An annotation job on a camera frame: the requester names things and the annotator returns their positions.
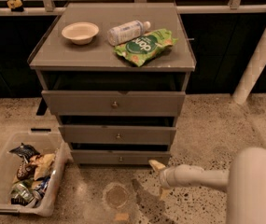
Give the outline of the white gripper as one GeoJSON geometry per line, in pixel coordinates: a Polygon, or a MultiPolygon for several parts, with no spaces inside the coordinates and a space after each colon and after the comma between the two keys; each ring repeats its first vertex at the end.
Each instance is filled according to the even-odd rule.
{"type": "Polygon", "coordinates": [[[149,165],[159,174],[161,182],[160,200],[164,200],[169,194],[170,188],[176,187],[196,187],[201,185],[201,176],[204,169],[199,166],[181,164],[165,168],[165,165],[156,160],[149,160],[149,165]]]}

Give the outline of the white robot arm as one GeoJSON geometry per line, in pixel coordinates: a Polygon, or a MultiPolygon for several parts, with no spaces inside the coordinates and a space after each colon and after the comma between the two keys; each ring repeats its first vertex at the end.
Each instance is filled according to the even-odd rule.
{"type": "Polygon", "coordinates": [[[158,174],[163,198],[171,188],[208,187],[227,194],[226,224],[266,224],[266,149],[240,151],[228,170],[205,170],[194,165],[167,167],[150,160],[158,174]]]}

